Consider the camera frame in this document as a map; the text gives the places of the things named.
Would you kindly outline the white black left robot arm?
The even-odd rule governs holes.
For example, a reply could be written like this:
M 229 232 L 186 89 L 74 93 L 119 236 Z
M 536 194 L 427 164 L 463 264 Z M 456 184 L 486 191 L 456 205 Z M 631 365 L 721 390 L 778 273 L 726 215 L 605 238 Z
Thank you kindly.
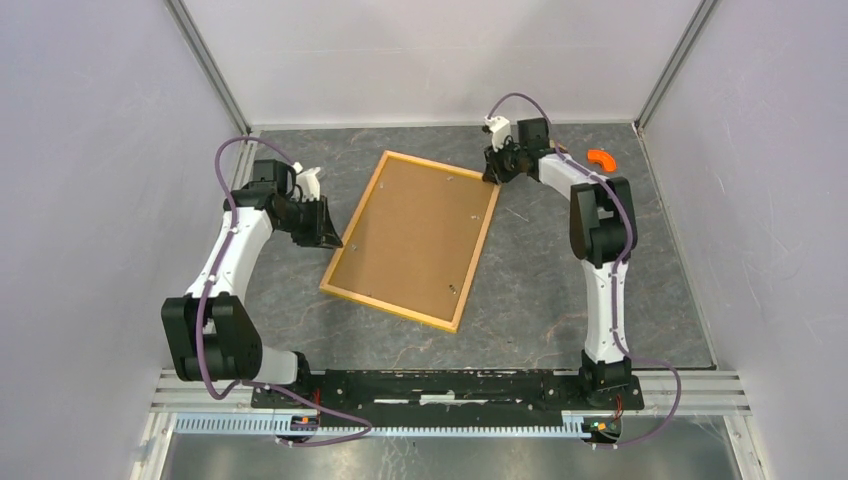
M 295 408 L 312 399 L 314 381 L 305 374 L 305 357 L 264 345 L 244 298 L 273 233 L 289 234 L 300 247 L 342 247 L 321 191 L 323 175 L 320 167 L 260 160 L 252 179 L 227 193 L 222 227 L 206 264 L 186 293 L 166 299 L 161 309 L 181 380 L 276 384 L 278 397 Z

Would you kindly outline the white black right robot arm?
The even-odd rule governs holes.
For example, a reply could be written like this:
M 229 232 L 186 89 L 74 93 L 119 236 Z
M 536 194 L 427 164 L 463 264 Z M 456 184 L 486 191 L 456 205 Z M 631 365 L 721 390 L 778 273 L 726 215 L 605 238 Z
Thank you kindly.
M 637 241 L 630 219 L 630 184 L 582 166 L 550 138 L 544 118 L 517 125 L 503 116 L 487 116 L 483 131 L 484 181 L 505 184 L 525 174 L 565 197 L 569 207 L 569 241 L 580 261 L 587 288 L 588 331 L 581 352 L 577 392 L 591 408 L 612 401 L 632 378 L 624 335 L 624 284 Z

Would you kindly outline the yellow picture frame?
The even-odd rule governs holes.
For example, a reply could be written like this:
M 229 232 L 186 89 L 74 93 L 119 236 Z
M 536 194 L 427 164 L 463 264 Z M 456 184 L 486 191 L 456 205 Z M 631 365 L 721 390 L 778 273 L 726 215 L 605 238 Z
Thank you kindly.
M 499 193 L 480 172 L 385 151 L 321 291 L 457 332 Z

